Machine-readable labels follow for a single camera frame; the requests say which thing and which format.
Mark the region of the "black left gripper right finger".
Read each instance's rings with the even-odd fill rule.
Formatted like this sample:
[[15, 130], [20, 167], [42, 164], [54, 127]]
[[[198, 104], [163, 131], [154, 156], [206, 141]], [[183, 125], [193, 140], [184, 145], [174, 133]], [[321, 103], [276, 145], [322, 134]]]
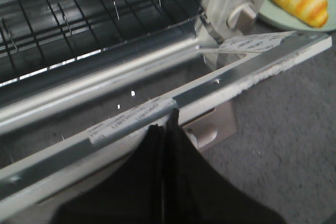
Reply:
[[222, 177], [191, 143], [173, 109], [166, 124], [166, 223], [285, 223]]

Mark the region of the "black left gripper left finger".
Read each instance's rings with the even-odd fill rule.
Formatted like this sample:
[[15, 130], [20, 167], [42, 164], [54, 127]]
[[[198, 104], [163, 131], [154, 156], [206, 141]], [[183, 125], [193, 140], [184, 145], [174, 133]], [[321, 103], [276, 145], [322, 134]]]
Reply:
[[164, 128], [151, 125], [127, 161], [62, 204], [51, 223], [161, 223]]

